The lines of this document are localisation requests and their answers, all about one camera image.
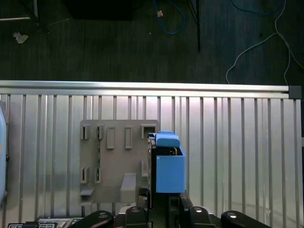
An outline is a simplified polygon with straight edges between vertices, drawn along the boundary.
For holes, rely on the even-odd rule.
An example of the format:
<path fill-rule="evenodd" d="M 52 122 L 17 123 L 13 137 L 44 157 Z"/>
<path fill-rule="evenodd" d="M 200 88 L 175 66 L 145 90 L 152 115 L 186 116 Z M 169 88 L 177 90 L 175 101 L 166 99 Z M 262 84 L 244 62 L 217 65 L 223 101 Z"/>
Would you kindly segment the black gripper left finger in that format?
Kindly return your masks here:
<path fill-rule="evenodd" d="M 148 228 L 150 225 L 147 201 L 149 191 L 139 188 L 138 204 L 121 208 L 117 216 L 99 210 L 72 224 L 73 228 Z"/>

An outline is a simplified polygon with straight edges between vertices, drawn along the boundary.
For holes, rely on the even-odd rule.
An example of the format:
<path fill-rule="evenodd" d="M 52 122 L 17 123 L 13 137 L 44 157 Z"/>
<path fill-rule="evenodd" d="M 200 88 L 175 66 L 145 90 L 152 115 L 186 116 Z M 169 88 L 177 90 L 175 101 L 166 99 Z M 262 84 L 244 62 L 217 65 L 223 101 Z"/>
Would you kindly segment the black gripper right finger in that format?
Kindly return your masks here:
<path fill-rule="evenodd" d="M 202 206 L 194 206 L 187 192 L 168 196 L 169 228 L 267 228 L 268 225 L 239 211 L 215 216 Z"/>

